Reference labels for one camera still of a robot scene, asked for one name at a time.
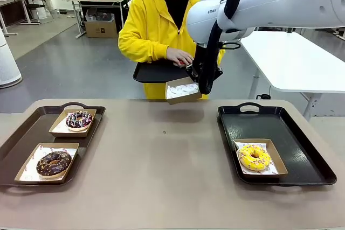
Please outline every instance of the office chair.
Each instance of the office chair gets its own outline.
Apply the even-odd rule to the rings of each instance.
[[[49,11],[49,13],[50,13],[50,15],[51,15],[51,17],[52,17],[53,19],[50,20],[50,21],[48,21],[48,22],[45,22],[45,23],[42,23],[42,22],[40,21],[39,16],[38,16],[38,11],[37,11],[37,9],[38,9],[38,8],[45,8],[47,2],[46,2],[46,0],[38,0],[38,1],[43,1],[43,3],[45,3],[45,5],[44,5],[44,4],[34,4],[34,3],[33,3],[33,4],[26,4],[26,8],[29,9],[30,11],[31,11],[31,10],[35,10],[35,12],[36,12],[36,14],[37,14],[37,21],[38,21],[39,23],[41,23],[41,24],[45,24],[45,23],[49,23],[49,22],[54,21],[55,19],[54,19],[54,17],[53,17],[53,15],[52,15],[52,13],[51,13],[50,10],[48,10],[48,11]]]

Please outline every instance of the donut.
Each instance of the donut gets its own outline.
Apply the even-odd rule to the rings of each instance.
[[[71,131],[82,131],[87,129],[91,122],[92,115],[85,110],[70,113],[66,118],[66,125]]]
[[[245,145],[238,151],[242,165],[253,171],[262,171],[270,165],[271,157],[259,145]]]
[[[71,161],[72,158],[67,152],[51,152],[38,161],[36,170],[42,178],[58,178],[66,172]]]

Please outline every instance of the yellow jacket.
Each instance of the yellow jacket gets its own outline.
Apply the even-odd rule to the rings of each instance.
[[[119,49],[135,62],[152,62],[167,58],[168,47],[195,56],[196,44],[190,38],[186,19],[190,8],[200,0],[189,0],[183,23],[178,30],[165,0],[133,0],[128,18],[119,33]],[[145,83],[148,99],[165,99],[164,83]]]

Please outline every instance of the hand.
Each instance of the hand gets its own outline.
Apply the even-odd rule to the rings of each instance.
[[[168,48],[167,59],[174,62],[177,66],[182,67],[184,63],[186,66],[192,64],[194,58],[185,51],[178,50],[176,48]]]

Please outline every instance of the chocolate glazed donut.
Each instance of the chocolate glazed donut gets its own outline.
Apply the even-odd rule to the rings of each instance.
[[[91,121],[92,115],[85,110],[80,110],[69,114],[66,119],[66,125],[73,131],[80,131],[87,128]]]
[[[38,161],[36,170],[43,178],[59,177],[68,168],[71,161],[72,158],[67,152],[52,152]]]

